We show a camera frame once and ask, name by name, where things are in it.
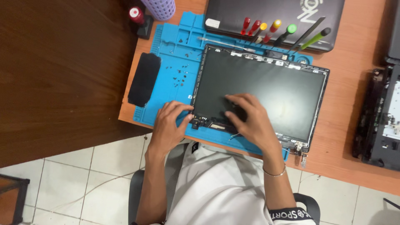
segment wooden desk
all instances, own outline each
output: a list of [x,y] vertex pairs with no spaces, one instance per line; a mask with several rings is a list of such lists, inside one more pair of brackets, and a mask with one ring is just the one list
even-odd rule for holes
[[[205,13],[207,1],[175,0],[175,3],[176,13],[168,21],[171,24],[178,24],[185,11],[192,11],[195,14]],[[400,195],[400,172],[363,164],[351,156],[354,130],[367,85],[367,74],[379,66],[379,62],[383,59],[382,53],[385,52],[383,45],[377,41],[384,8],[385,0],[347,0],[335,48],[324,54],[310,53],[314,57],[313,64],[329,68],[331,74],[307,157],[307,167],[302,169],[301,166],[296,166],[293,155],[289,157],[287,165]],[[155,22],[152,31],[155,31],[157,24],[162,23]],[[150,40],[139,39],[137,43],[119,115],[120,120],[149,128],[151,127],[133,121],[135,106],[128,104],[128,92],[141,53],[150,52],[152,37]],[[237,149],[228,150],[248,155]]]

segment blue silicone repair mat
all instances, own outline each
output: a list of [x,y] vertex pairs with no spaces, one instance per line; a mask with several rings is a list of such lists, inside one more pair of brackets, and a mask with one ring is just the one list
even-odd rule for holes
[[[203,26],[203,20],[204,15],[184,12],[178,26],[168,23],[157,25],[150,52],[161,58],[161,68],[149,102],[143,108],[136,106],[134,121],[154,126],[157,111],[162,108],[164,103],[176,100],[190,104],[204,45],[210,43],[225,46],[202,41],[198,37],[252,48],[256,50],[257,54],[263,54],[266,49],[271,49],[270,46],[260,46],[259,44],[256,46],[256,44],[248,41],[207,33]],[[279,48],[274,50],[286,52],[286,50]],[[312,64],[311,56],[295,53],[290,58],[296,62],[305,60],[308,64]],[[178,117],[177,125],[180,124],[186,114],[187,112],[183,112]],[[229,141],[231,134],[226,132],[206,127],[199,127],[198,130],[195,130],[189,124],[185,134],[261,155],[260,149],[244,137],[236,137]],[[282,149],[282,155],[286,161],[288,152]]]

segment white shirt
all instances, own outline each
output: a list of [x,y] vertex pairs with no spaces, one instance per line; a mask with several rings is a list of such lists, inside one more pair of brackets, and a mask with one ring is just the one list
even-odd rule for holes
[[315,225],[301,208],[265,205],[263,161],[199,143],[186,150],[166,225]]

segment black sleeve trim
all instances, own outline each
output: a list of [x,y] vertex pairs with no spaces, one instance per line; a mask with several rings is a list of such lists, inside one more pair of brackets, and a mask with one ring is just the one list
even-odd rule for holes
[[275,220],[297,221],[297,220],[312,219],[311,216],[304,209],[300,207],[269,210],[269,214],[271,216],[272,221]]

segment hand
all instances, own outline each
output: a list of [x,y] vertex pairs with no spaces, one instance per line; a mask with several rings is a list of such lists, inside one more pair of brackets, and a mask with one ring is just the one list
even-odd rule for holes
[[267,111],[258,99],[248,93],[226,95],[225,97],[238,104],[247,113],[247,120],[243,122],[233,112],[225,112],[226,117],[235,125],[238,132],[257,145],[263,151],[263,154],[270,155],[276,152],[280,154],[282,146],[272,128]]
[[182,111],[192,109],[193,106],[177,101],[165,103],[163,108],[158,110],[153,135],[146,153],[165,157],[170,150],[178,145],[185,135],[186,127],[193,119],[193,115],[188,114],[179,127],[176,127],[176,118]]

